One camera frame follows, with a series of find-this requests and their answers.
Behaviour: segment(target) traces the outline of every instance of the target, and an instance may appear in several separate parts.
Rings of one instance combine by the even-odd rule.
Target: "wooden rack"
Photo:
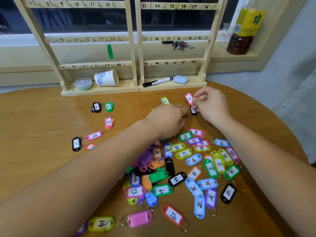
[[[124,1],[89,1],[89,0],[14,0],[24,20],[29,26],[31,32],[35,36],[38,44],[42,48],[44,54],[48,58],[53,71],[60,81],[63,89],[62,96],[79,96],[79,95],[94,95],[116,92],[133,92],[139,91],[136,75],[136,62],[134,52],[134,39],[132,27],[132,15],[130,0]],[[122,8],[126,11],[128,37],[113,36],[113,37],[45,37],[43,30],[38,24],[31,8]],[[115,62],[98,62],[98,63],[73,63],[60,64],[54,54],[50,44],[55,43],[81,43],[81,42],[116,42],[129,41],[131,52],[130,61],[115,61]],[[131,79],[121,79],[118,87],[99,87],[93,81],[93,87],[88,91],[77,90],[73,83],[66,77],[64,71],[72,69],[88,69],[88,68],[109,68],[109,67],[132,67]]]
[[[137,39],[138,39],[138,52],[139,52],[139,65],[140,65],[140,81],[139,88],[140,91],[150,91],[150,90],[164,90],[164,89],[174,89],[174,88],[188,88],[188,87],[203,87],[207,83],[206,70],[208,63],[210,61],[211,52],[215,44],[215,39],[222,21],[222,17],[227,5],[228,0],[219,0],[218,3],[170,3],[170,2],[141,2],[140,0],[135,0],[136,8],[136,25],[137,25]],[[212,28],[210,34],[207,36],[143,36],[142,35],[142,20],[141,20],[141,10],[142,9],[162,9],[162,10],[216,10],[214,20],[212,23]],[[203,58],[195,59],[172,59],[172,60],[144,60],[143,57],[143,42],[150,41],[191,41],[191,40],[205,40],[207,41],[206,50]],[[197,75],[190,75],[187,84],[178,84],[173,81],[168,81],[156,86],[150,86],[144,88],[142,86],[145,82],[150,82],[157,79],[165,78],[155,77],[155,78],[145,78],[144,76],[144,66],[150,68],[149,66],[160,66],[160,65],[181,65],[181,64],[200,64],[200,70]]]

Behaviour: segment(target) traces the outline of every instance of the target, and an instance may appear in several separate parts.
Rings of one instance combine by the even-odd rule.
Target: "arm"
[[[194,95],[193,102],[193,108],[226,136],[294,231],[301,236],[315,236],[316,170],[235,121],[219,90],[204,87]]]
[[[188,110],[161,105],[0,205],[1,236],[72,236],[131,163],[155,140],[176,135]]]

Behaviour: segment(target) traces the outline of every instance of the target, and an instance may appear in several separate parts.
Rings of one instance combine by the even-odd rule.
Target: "white paper cup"
[[[119,77],[116,70],[105,71],[94,75],[94,80],[98,86],[118,86]]]

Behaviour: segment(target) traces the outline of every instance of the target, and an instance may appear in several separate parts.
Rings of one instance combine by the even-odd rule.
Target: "wall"
[[[316,162],[316,0],[308,0],[261,72],[210,74],[275,112]]]

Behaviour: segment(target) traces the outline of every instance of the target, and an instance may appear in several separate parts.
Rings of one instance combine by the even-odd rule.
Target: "black key fob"
[[[137,176],[149,175],[149,174],[152,174],[154,172],[155,172],[155,170],[152,170],[150,168],[148,168],[145,172],[140,171],[138,167],[136,167],[134,170],[134,174]]]
[[[161,43],[162,43],[162,44],[172,44],[173,41],[162,41]]]
[[[98,103],[97,101],[93,102],[93,107],[92,108],[93,108],[94,111],[92,111],[92,109],[91,109],[91,112],[95,112],[95,113],[101,112],[101,104]]]
[[[190,112],[191,112],[191,115],[195,116],[197,115],[198,113],[196,112],[195,109],[193,109],[191,106],[190,106]]]
[[[72,150],[77,152],[81,150],[81,138],[80,137],[75,137],[71,141],[72,143]]]
[[[172,187],[177,186],[178,184],[184,182],[186,180],[186,173],[184,172],[179,172],[173,177],[170,177],[168,180],[168,184]]]
[[[170,157],[165,159],[166,171],[169,176],[174,176],[176,171],[174,170],[173,160]]]
[[[225,186],[223,192],[221,193],[221,200],[225,204],[229,204],[233,200],[235,193],[236,193],[235,186],[233,186],[231,183],[229,183]]]

